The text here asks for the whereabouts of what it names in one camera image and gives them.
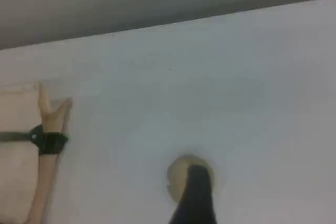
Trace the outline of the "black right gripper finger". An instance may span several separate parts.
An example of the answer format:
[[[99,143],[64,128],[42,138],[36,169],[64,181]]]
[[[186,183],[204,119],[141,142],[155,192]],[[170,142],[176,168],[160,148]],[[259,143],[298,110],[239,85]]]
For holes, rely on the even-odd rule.
[[[212,198],[211,177],[204,166],[192,165],[188,168],[186,187],[170,223],[217,223]]]

